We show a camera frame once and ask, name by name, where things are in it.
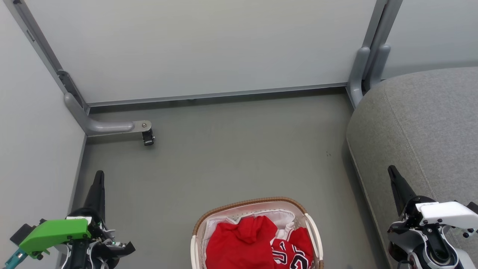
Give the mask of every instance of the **gray upholstery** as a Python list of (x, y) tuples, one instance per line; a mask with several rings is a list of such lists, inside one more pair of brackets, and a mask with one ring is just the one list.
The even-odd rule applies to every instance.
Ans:
[[(478, 203), (477, 104), (478, 67), (467, 67), (385, 80), (358, 105), (347, 141), (384, 249), (398, 217), (391, 164), (419, 195)], [(447, 238), (478, 266), (478, 235), (465, 239), (462, 233), (452, 229)]]

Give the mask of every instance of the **basket rim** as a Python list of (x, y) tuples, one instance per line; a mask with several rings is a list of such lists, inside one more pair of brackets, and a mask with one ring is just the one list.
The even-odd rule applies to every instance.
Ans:
[(235, 203), (230, 203), (230, 204), (227, 204), (227, 205), (223, 205), (223, 206), (217, 207), (215, 209), (209, 210), (208, 212), (204, 213), (199, 218), (199, 220), (196, 222), (196, 225), (194, 226), (194, 230), (193, 230), (193, 235), (197, 235), (197, 231), (198, 231), (199, 227), (201, 226), (202, 222), (212, 214), (215, 214), (215, 213), (218, 213), (218, 212), (221, 212), (221, 211), (224, 211), (224, 210), (228, 210), (228, 209), (231, 209), (231, 208), (235, 208), (235, 207), (240, 207), (240, 206), (250, 205), (250, 204), (255, 204), (255, 203), (263, 203), (263, 202), (288, 202), (288, 203), (291, 203), (294, 206), (296, 206), (302, 212), (302, 214), (307, 213), (307, 210), (305, 210), (305, 208), (299, 202), (297, 202), (294, 199), (288, 198), (288, 197), (278, 196), (278, 197), (267, 197), (267, 198), (245, 200), (245, 201), (241, 201), (241, 202), (235, 202)]

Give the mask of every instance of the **white partition panel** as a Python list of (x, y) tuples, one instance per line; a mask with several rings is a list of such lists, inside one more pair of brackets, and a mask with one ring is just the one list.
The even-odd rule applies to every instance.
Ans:
[(382, 78), (478, 66), (478, 1), (403, 0), (387, 44)]
[[(85, 133), (63, 93), (0, 1), (0, 262), (25, 223), (69, 213)], [(58, 251), (18, 268), (55, 268)]]
[(27, 0), (86, 102), (345, 83), (375, 0)]

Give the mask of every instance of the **floor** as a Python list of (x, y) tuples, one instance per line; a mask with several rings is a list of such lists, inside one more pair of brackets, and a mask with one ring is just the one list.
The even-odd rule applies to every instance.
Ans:
[(90, 139), (74, 207), (105, 172), (106, 223), (136, 252), (118, 269), (191, 268), (199, 217), (247, 199), (287, 196), (317, 223), (329, 269), (386, 268), (345, 142), (352, 114), (345, 91), (176, 101), (96, 113), (99, 120), (150, 120), (156, 140)]

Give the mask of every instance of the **robotic arm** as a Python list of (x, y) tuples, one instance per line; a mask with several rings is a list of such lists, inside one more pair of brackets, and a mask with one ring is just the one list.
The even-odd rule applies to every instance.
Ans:
[(44, 220), (38, 226), (24, 224), (10, 240), (19, 249), (5, 263), (14, 269), (28, 256), (43, 259), (50, 247), (66, 255), (62, 269), (113, 269), (120, 258), (135, 251), (131, 242), (115, 240), (115, 230), (105, 225), (105, 174), (97, 171), (84, 207), (64, 220)]
[(469, 238), (478, 230), (478, 205), (439, 203), (416, 195), (395, 166), (388, 168), (399, 220), (388, 229), (389, 253), (407, 269), (476, 269), (469, 255), (456, 249), (445, 234), (463, 229)]

